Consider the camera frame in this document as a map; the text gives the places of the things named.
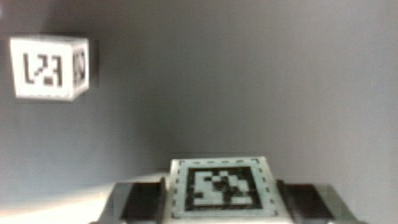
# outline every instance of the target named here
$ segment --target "white wall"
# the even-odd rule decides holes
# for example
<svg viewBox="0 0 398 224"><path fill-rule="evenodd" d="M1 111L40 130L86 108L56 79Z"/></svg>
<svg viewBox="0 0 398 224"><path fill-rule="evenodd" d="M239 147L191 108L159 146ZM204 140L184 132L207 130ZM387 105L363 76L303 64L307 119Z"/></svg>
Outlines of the white wall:
<svg viewBox="0 0 398 224"><path fill-rule="evenodd" d="M330 183L356 217L394 223L395 3L42 1L42 12L10 2L38 12L37 31L101 45L99 86L70 105L13 103L0 68L0 153L17 161L0 175L19 192L116 181L172 158L264 155L280 179ZM28 18L8 15L17 31L35 31Z"/></svg>

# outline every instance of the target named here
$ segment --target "black and white pattern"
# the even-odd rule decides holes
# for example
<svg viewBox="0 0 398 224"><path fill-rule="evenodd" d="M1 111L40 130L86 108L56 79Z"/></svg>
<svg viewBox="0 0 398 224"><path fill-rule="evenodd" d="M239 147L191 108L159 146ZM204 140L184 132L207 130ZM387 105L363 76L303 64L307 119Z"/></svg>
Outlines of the black and white pattern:
<svg viewBox="0 0 398 224"><path fill-rule="evenodd" d="M264 157L175 159L164 224L291 224Z"/></svg>
<svg viewBox="0 0 398 224"><path fill-rule="evenodd" d="M85 52L72 54L72 85L77 86L85 81Z"/></svg>
<svg viewBox="0 0 398 224"><path fill-rule="evenodd" d="M61 87L61 58L58 55L22 53L24 84Z"/></svg>
<svg viewBox="0 0 398 224"><path fill-rule="evenodd" d="M259 209L250 167L188 169L184 210Z"/></svg>

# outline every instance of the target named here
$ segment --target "white cube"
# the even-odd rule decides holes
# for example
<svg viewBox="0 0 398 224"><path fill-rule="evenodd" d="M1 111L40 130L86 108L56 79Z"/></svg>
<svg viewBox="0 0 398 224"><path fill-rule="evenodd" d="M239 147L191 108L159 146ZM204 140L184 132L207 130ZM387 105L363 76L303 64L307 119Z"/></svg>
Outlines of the white cube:
<svg viewBox="0 0 398 224"><path fill-rule="evenodd" d="M88 40L29 35L10 37L17 98L74 100L88 89Z"/></svg>

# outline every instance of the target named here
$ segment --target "marker cube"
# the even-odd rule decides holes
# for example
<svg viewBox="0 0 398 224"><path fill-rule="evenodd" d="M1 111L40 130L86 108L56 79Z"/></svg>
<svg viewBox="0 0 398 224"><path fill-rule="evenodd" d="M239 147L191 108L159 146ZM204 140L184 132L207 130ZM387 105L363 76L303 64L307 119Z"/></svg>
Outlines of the marker cube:
<svg viewBox="0 0 398 224"><path fill-rule="evenodd" d="M72 101L88 89L88 40L29 35L8 42L15 97Z"/></svg>

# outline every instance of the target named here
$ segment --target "gray wall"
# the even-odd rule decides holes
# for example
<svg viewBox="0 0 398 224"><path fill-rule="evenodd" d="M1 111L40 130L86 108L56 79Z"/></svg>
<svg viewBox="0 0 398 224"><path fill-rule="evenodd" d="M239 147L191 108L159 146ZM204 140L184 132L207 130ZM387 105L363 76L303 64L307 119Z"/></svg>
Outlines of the gray wall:
<svg viewBox="0 0 398 224"><path fill-rule="evenodd" d="M398 220L398 24L390 0L0 1L0 204L168 167L264 155ZM6 37L81 32L99 84L70 104L12 96Z"/></svg>

